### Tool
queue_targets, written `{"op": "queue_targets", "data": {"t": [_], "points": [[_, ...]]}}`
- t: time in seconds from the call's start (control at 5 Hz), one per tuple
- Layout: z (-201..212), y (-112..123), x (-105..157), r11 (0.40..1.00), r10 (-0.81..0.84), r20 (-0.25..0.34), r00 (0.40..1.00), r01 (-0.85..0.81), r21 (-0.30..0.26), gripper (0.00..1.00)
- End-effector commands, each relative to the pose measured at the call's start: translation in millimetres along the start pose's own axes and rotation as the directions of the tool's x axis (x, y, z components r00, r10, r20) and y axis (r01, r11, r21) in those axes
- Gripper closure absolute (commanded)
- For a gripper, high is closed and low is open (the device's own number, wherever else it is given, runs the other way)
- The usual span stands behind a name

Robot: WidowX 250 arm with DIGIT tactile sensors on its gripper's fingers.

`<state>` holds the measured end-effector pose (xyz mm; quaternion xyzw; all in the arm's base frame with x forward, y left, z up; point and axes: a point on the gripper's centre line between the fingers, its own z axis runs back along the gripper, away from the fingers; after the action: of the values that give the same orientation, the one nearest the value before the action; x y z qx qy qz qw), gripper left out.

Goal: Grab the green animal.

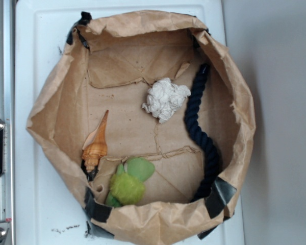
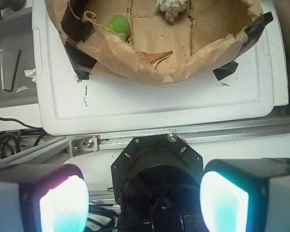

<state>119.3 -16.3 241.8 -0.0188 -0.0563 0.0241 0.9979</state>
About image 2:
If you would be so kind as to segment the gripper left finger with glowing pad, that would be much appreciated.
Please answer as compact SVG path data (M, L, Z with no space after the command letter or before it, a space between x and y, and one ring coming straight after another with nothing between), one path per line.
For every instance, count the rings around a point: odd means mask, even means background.
M89 192L73 164L0 166L0 232L82 232Z

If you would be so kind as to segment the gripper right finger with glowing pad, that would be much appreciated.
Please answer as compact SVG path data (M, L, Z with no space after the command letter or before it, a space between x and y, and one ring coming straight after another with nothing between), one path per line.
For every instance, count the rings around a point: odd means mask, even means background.
M213 159L200 203L211 232L290 232L290 158Z

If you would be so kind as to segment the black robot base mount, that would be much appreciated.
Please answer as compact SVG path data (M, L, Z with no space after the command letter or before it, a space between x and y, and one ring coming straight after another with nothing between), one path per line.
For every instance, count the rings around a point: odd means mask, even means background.
M111 165L120 232L204 232L203 159L176 134L133 138Z

